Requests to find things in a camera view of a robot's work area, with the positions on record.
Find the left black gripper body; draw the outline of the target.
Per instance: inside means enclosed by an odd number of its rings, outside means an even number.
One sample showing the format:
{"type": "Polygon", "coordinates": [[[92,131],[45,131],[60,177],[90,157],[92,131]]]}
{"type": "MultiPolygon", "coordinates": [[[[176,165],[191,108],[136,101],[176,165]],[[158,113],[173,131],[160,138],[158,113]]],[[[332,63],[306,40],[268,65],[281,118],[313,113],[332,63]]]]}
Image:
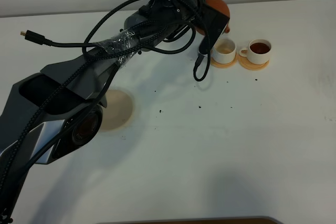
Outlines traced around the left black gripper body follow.
{"type": "Polygon", "coordinates": [[[152,19],[161,22],[184,20],[202,27],[205,0],[152,0],[152,19]]]}

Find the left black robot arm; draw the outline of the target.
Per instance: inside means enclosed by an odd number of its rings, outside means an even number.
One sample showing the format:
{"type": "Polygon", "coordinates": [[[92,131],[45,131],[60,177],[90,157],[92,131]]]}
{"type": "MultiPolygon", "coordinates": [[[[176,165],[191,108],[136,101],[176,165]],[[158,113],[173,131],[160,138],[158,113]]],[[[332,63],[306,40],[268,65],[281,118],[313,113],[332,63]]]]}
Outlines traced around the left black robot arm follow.
{"type": "Polygon", "coordinates": [[[90,142],[102,124],[106,92],[135,54],[157,51],[186,32],[205,28],[205,0],[148,0],[120,32],[103,41],[58,43],[33,31],[26,40],[58,48],[81,48],[73,60],[45,66],[15,83],[1,114],[1,223],[12,212],[34,164],[49,164],[90,142]]]}

